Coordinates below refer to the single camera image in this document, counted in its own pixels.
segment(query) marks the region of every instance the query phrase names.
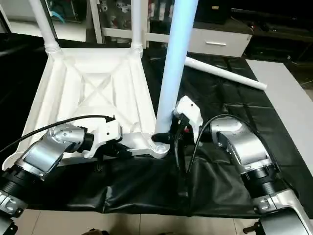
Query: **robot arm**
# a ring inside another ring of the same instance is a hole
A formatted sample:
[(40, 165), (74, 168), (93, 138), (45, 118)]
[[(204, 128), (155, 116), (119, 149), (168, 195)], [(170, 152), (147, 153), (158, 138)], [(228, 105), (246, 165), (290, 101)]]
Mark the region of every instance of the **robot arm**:
[[(101, 137), (99, 131), (107, 134)], [(116, 120), (104, 123), (93, 133), (67, 123), (50, 128), (0, 178), (0, 235), (15, 234), (17, 226), (11, 217), (20, 217), (34, 189), (59, 164), (64, 153), (80, 152), (89, 157), (89, 152), (95, 153), (99, 146), (112, 140), (121, 140)]]
[(233, 117), (212, 121), (210, 131), (213, 142), (230, 154), (255, 211), (262, 215), (256, 231), (266, 235), (312, 235), (307, 214), (261, 140)]

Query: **white tube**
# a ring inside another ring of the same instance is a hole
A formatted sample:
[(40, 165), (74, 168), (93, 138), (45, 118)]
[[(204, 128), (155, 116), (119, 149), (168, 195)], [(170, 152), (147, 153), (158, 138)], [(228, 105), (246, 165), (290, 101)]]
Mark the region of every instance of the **white tube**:
[(142, 57), (141, 41), (141, 3), (140, 0), (132, 0), (132, 50), (138, 52)]
[(233, 72), (229, 72), (227, 70), (220, 69), (220, 68), (215, 67), (213, 65), (209, 65), (209, 64), (206, 64), (206, 63), (201, 62), (199, 60), (192, 59), (190, 57), (186, 57), (185, 65), (192, 67), (194, 69), (201, 70), (203, 72), (208, 72), (208, 73), (214, 74), (216, 76), (226, 78), (228, 80), (238, 82), (241, 84), (245, 84), (247, 86), (254, 87), (254, 88), (257, 88), (257, 89), (260, 89), (263, 91), (267, 87), (267, 85), (262, 83), (262, 82), (254, 81), (254, 80), (249, 79), (247, 77), (243, 77), (243, 76), (235, 74)]
[(155, 133), (170, 130), (198, 0), (175, 0)]
[(37, 24), (45, 41), (45, 50), (47, 53), (60, 50), (59, 44), (55, 41), (49, 21), (40, 0), (29, 0), (33, 9)]

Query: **cable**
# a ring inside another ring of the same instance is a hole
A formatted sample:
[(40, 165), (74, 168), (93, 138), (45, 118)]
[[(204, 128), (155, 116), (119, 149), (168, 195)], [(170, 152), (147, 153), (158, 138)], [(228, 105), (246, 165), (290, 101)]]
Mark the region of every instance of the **cable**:
[(185, 174), (186, 172), (183, 172), (183, 170), (180, 167), (178, 145), (179, 145), (180, 135), (184, 131), (185, 127), (186, 125), (180, 122), (180, 124), (178, 125), (177, 132), (175, 134), (175, 139), (174, 139), (174, 153), (175, 153), (176, 165), (177, 165), (178, 170), (183, 174)]
[(268, 150), (268, 146), (267, 146), (267, 144), (265, 143), (264, 139), (260, 136), (260, 134), (259, 134), (258, 131), (256, 131), (254, 128), (252, 128), (252, 126), (251, 126), (248, 122), (246, 122), (245, 120), (243, 120), (243, 119), (241, 119), (241, 118), (239, 118), (239, 117), (237, 117), (237, 116), (231, 115), (231, 114), (220, 114), (220, 115), (217, 115), (217, 116), (211, 118), (209, 121), (207, 121), (207, 122), (205, 123), (205, 125), (203, 126), (203, 128), (201, 129), (201, 131), (200, 131), (200, 133), (199, 133), (199, 135), (198, 135), (197, 141), (196, 141), (196, 145), (195, 145), (195, 148), (194, 148), (194, 151), (193, 151), (191, 160), (190, 160), (190, 164), (189, 164), (189, 167), (188, 167), (188, 170), (187, 170), (187, 175), (189, 175), (189, 173), (190, 173), (190, 171), (191, 171), (191, 167), (192, 167), (193, 162), (194, 162), (194, 160), (195, 160), (196, 151), (197, 151), (197, 149), (198, 149), (198, 147), (199, 147), (200, 139), (201, 139), (201, 136), (203, 135), (204, 131), (206, 130), (206, 128), (208, 127), (208, 125), (211, 124), (212, 121), (214, 121), (214, 120), (217, 119), (217, 118), (223, 118), (223, 117), (224, 117), (224, 118), (225, 118), (225, 117), (230, 117), (230, 118), (232, 117), (232, 118), (235, 118), (236, 120), (238, 120), (238, 121), (244, 123), (245, 125), (247, 125), (247, 127), (251, 130), (251, 132), (254, 133), (254, 134), (260, 139), (260, 141), (262, 142), (262, 144), (265, 145), (265, 149)]
[(85, 119), (85, 118), (94, 118), (94, 117), (95, 117), (95, 118), (99, 118), (99, 117), (100, 117), (100, 118), (104, 118), (107, 122), (115, 120), (115, 118), (109, 117), (109, 116), (105, 116), (105, 115), (85, 115), (85, 116), (79, 116), (79, 117), (69, 118), (69, 119), (66, 119), (66, 120), (63, 120), (63, 121), (58, 121), (58, 122), (56, 122), (56, 123), (50, 124), (50, 125), (48, 125), (48, 126), (44, 126), (44, 127), (42, 127), (42, 128), (39, 128), (39, 129), (37, 129), (37, 130), (35, 130), (35, 131), (32, 131), (32, 132), (30, 132), (30, 133), (28, 133), (28, 134), (22, 136), (22, 137), (19, 138), (18, 140), (16, 140), (16, 141), (10, 143), (8, 146), (6, 146), (6, 147), (4, 147), (2, 150), (0, 150), (0, 153), (3, 152), (4, 150), (8, 149), (9, 147), (11, 147), (11, 146), (13, 146), (13, 145), (15, 145), (15, 144), (17, 144), (17, 143), (19, 143), (19, 142), (21, 142), (21, 141), (27, 139), (28, 137), (31, 137), (31, 136), (33, 136), (33, 135), (35, 135), (35, 134), (37, 134), (37, 133), (39, 133), (39, 132), (41, 132), (41, 131), (47, 130), (47, 129), (51, 128), (51, 127), (58, 126), (58, 125), (62, 125), (62, 124), (65, 124), (65, 123), (67, 123), (67, 122), (70, 122), (70, 121), (75, 121), (75, 120)]
[(52, 16), (55, 16), (55, 17), (58, 18), (62, 23), (65, 24), (65, 20), (64, 20), (63, 17), (60, 16), (57, 12), (51, 11), (51, 13), (52, 13)]

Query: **black table cover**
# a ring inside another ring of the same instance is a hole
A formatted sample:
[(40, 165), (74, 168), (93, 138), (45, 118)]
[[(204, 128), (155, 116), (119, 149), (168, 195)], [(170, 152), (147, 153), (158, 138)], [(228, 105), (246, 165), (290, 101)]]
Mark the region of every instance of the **black table cover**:
[[(59, 40), (59, 43), (62, 47), (103, 47), (65, 40)], [(256, 80), (244, 59), (190, 56)], [(42, 38), (0, 35), (1, 148), (21, 136), (46, 60)], [(155, 112), (164, 62), (165, 51), (144, 51), (142, 64)], [(228, 113), (241, 117), (256, 128), (276, 156), (283, 175), (298, 191), (309, 217), (313, 218), (313, 178), (263, 91), (185, 67), (179, 98), (183, 95), (189, 96), (200, 107), (204, 121)], [(187, 162), (192, 150), (193, 146), (186, 149)], [(14, 151), (15, 148), (11, 148), (2, 153), (1, 161)], [(95, 167), (90, 163), (57, 168), (44, 188), (35, 192), (30, 208), (258, 217), (235, 166), (229, 164), (228, 156), (211, 143), (205, 143), (197, 153), (187, 199), (178, 194), (180, 176), (172, 152), (164, 159), (138, 156), (105, 160), (100, 173)]]

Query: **white floor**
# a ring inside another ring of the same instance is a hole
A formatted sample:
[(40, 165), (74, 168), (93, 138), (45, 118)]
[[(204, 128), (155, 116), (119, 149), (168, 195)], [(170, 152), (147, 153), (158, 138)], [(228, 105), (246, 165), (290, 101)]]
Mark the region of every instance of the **white floor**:
[[(13, 33), (27, 34), (41, 37), (41, 32), (36, 23), (10, 21)], [(85, 42), (86, 23), (61, 23), (53, 21), (53, 25), (59, 39), (67, 39)]]
[(110, 235), (243, 235), (253, 219), (184, 217), (157, 214), (100, 214), (96, 212), (26, 210), (16, 219), (17, 235), (81, 235), (90, 229)]

